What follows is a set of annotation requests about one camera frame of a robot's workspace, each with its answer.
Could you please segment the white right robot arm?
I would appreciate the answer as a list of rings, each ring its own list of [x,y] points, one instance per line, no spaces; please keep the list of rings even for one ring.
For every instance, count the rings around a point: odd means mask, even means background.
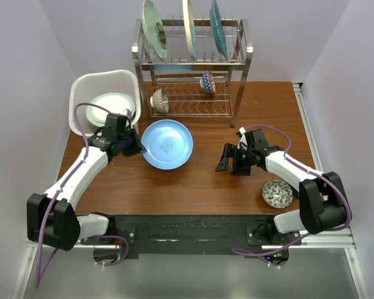
[[[286,149],[271,146],[259,125],[242,127],[236,145],[226,143],[216,171],[232,170],[235,176],[248,176],[257,166],[275,174],[299,193],[299,209],[274,216],[265,237],[278,245],[287,233],[306,230],[318,234],[348,227],[352,212],[340,176],[323,173],[292,158]]]

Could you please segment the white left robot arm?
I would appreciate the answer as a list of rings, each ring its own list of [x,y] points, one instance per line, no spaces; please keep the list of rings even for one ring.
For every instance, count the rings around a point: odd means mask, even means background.
[[[67,172],[45,193],[32,194],[27,200],[27,238],[64,251],[90,237],[111,244],[117,236],[113,220],[98,212],[77,216],[75,208],[96,175],[114,157],[145,151],[128,117],[109,113],[104,127],[88,138]]]

